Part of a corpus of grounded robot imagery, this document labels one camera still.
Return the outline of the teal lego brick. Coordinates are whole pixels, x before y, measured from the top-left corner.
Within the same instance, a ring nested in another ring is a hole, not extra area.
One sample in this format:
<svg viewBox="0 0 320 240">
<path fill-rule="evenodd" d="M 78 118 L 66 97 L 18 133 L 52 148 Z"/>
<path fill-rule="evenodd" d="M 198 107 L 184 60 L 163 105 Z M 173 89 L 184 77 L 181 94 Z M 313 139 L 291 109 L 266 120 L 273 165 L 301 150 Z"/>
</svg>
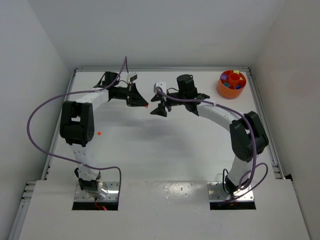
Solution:
<svg viewBox="0 0 320 240">
<path fill-rule="evenodd" d="M 227 88 L 230 87 L 230 85 L 229 85 L 227 82 L 225 82 L 223 85 L 224 85 L 225 87 L 227 87 Z"/>
</svg>

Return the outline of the purple lego brick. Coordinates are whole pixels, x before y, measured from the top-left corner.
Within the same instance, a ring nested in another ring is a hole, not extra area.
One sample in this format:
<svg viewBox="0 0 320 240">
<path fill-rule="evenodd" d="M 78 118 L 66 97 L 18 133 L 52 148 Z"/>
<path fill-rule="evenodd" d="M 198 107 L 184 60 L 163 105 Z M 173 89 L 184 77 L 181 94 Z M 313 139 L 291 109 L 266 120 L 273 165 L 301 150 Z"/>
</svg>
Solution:
<svg viewBox="0 0 320 240">
<path fill-rule="evenodd" d="M 221 80 L 227 80 L 227 79 L 228 79 L 228 74 L 223 73 L 223 74 L 220 76 L 220 79 L 221 79 Z"/>
</svg>

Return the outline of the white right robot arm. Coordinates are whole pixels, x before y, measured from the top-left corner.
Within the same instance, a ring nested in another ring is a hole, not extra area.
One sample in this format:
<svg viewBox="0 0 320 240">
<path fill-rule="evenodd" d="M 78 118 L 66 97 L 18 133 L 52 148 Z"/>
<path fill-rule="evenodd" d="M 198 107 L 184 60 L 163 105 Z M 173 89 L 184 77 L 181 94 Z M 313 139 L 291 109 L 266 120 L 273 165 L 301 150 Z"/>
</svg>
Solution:
<svg viewBox="0 0 320 240">
<path fill-rule="evenodd" d="M 177 78 L 178 90 L 170 93 L 165 82 L 154 84 L 152 102 L 158 106 L 151 114 L 166 117 L 174 106 L 184 106 L 190 113 L 205 118 L 227 130 L 230 134 L 234 160 L 231 169 L 223 177 L 222 189 L 232 196 L 251 184 L 257 158 L 269 145 L 269 139 L 260 117 L 254 111 L 240 113 L 216 103 L 209 95 L 198 92 L 193 76 L 183 74 Z"/>
</svg>

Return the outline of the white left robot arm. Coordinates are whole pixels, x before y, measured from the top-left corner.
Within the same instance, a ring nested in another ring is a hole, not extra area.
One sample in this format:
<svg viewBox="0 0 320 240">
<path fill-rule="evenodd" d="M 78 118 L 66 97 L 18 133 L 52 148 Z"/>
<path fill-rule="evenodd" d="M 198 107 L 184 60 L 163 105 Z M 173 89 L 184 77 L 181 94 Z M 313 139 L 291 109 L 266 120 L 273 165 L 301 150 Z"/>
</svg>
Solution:
<svg viewBox="0 0 320 240">
<path fill-rule="evenodd" d="M 138 92 L 136 72 L 129 72 L 126 76 L 126 86 L 118 86 L 120 77 L 115 72 L 105 72 L 99 82 L 81 98 L 62 104 L 59 133 L 65 139 L 74 153 L 78 167 L 75 175 L 80 189 L 96 199 L 102 198 L 105 191 L 101 171 L 97 167 L 89 167 L 94 152 L 90 141 L 96 134 L 94 111 L 112 99 L 124 100 L 129 107 L 147 107 L 148 102 Z"/>
</svg>

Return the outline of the orange divided round container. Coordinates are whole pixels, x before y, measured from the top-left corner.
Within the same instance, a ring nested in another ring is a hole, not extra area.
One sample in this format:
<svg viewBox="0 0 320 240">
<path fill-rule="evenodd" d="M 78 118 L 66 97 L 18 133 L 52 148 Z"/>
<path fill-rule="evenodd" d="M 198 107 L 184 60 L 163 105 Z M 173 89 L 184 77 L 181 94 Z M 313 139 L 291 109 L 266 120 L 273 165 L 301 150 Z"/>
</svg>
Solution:
<svg viewBox="0 0 320 240">
<path fill-rule="evenodd" d="M 236 99 L 242 91 L 245 89 L 247 84 L 247 78 L 244 74 L 239 72 L 239 74 L 233 73 L 234 70 L 226 70 L 222 74 L 228 74 L 227 80 L 222 80 L 221 75 L 217 82 L 216 90 L 224 98 Z M 230 85 L 229 88 L 224 86 L 224 83 Z"/>
</svg>

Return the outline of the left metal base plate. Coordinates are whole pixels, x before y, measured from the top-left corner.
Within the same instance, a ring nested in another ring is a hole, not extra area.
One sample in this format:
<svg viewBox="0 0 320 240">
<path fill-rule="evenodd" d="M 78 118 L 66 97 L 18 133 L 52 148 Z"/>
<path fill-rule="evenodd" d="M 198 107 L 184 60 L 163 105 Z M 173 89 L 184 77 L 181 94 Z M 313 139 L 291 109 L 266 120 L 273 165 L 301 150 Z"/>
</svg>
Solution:
<svg viewBox="0 0 320 240">
<path fill-rule="evenodd" d="M 76 185 L 74 193 L 74 202 L 94 202 L 96 199 L 98 202 L 110 202 L 115 203 L 118 201 L 118 194 L 120 189 L 120 183 L 116 181 L 104 181 L 102 185 L 98 187 L 97 191 L 93 190 L 81 190 L 80 184 Z"/>
</svg>

